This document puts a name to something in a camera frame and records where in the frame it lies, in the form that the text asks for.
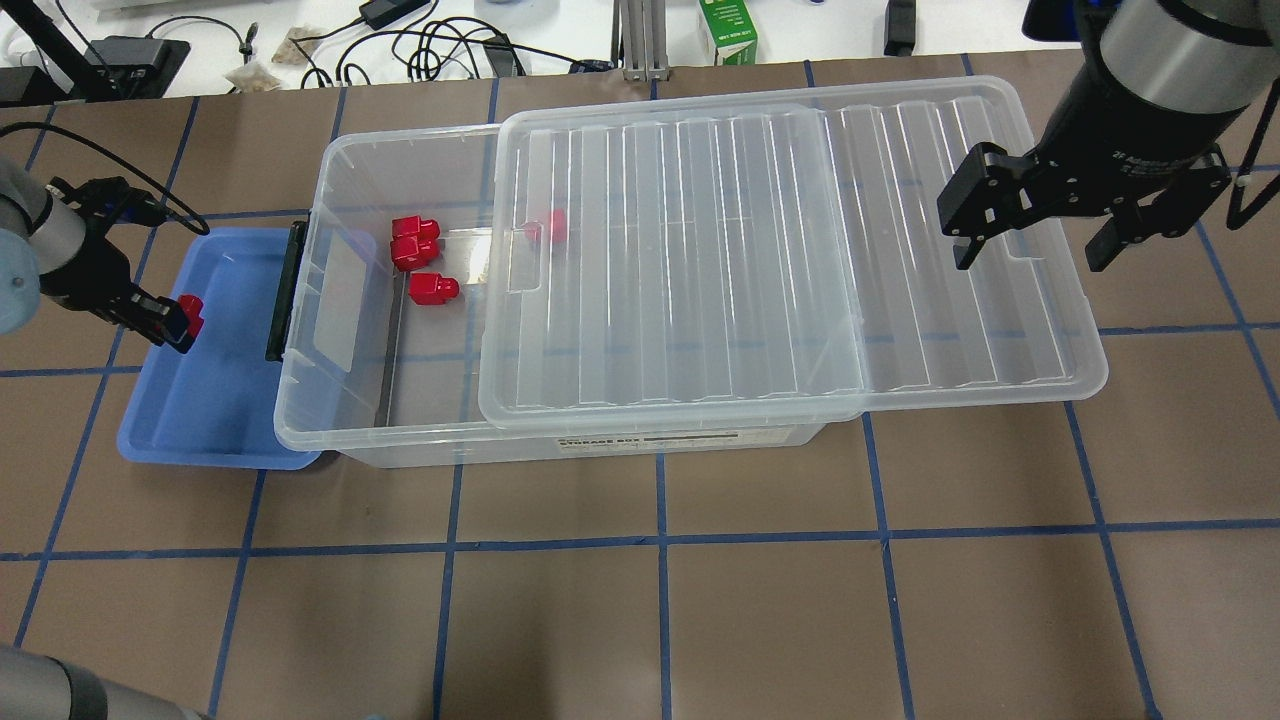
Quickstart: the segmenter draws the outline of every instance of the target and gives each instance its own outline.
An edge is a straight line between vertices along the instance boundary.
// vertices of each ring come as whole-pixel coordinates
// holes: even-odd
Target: green carton
[[[707,49],[717,65],[754,65],[760,36],[755,32],[746,0],[699,0]]]

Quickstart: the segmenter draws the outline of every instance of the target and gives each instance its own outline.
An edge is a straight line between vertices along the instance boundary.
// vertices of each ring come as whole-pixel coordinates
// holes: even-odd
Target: box handle
[[[271,332],[266,336],[266,359],[273,363],[280,363],[284,359],[284,342],[289,336],[289,315],[293,314],[293,290],[298,284],[298,270],[302,268],[302,246],[307,241],[307,220],[296,220],[289,227],[289,243],[284,249],[280,284],[275,287]]]

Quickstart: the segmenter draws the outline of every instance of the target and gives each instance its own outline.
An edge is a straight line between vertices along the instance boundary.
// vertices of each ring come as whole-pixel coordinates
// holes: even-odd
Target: clear plastic storage box
[[[325,154],[275,427],[380,466],[797,445],[865,410],[1085,397],[1061,225],[954,266],[936,199],[1032,135],[996,78],[538,110]],[[392,218],[445,228],[407,301]]]

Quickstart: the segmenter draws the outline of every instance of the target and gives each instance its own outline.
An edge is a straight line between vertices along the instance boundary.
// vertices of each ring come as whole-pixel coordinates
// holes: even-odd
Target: translucent lid
[[[936,199],[995,78],[521,113],[499,133],[479,405],[685,429],[1084,397],[1106,378],[1057,222],[956,270]]]

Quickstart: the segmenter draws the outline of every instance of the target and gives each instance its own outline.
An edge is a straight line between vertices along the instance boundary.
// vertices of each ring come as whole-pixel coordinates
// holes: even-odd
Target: brown table surface
[[[1039,132],[1079,59],[677,68],[657,94],[986,73]],[[609,73],[0,120],[51,114],[215,225],[279,227],[340,133],[649,96]],[[0,146],[41,178],[118,174],[52,136]],[[224,719],[1275,717],[1280,215],[1224,217],[1082,268],[1111,361],[1094,398],[664,459],[129,464],[146,343],[46,302],[0,338],[0,639]],[[1078,259],[1097,224],[1068,223]],[[113,240],[165,292],[189,236]]]

